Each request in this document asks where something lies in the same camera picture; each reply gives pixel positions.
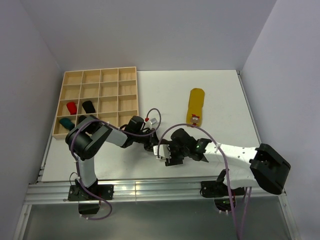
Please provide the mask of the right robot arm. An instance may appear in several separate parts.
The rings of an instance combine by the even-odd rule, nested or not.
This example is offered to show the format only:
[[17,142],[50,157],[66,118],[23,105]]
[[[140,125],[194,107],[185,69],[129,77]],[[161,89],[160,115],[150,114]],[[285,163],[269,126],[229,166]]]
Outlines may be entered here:
[[214,183],[217,197],[250,187],[280,195],[291,170],[289,162],[268,144],[241,147],[216,142],[210,136],[195,139],[183,128],[174,131],[170,141],[161,138],[153,152],[167,167],[181,165],[185,158],[222,164]]

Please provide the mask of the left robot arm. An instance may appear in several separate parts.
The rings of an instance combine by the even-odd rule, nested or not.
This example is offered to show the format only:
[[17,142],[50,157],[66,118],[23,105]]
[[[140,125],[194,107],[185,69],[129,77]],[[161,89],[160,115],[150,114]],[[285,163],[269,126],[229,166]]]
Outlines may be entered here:
[[76,159],[78,182],[82,182],[79,194],[86,200],[91,200],[98,193],[98,179],[95,174],[94,156],[104,143],[111,143],[120,148],[127,148],[133,143],[142,144],[148,152],[159,142],[154,128],[146,125],[143,118],[134,115],[128,124],[120,128],[101,122],[92,114],[85,117],[77,126],[73,127],[65,142]]

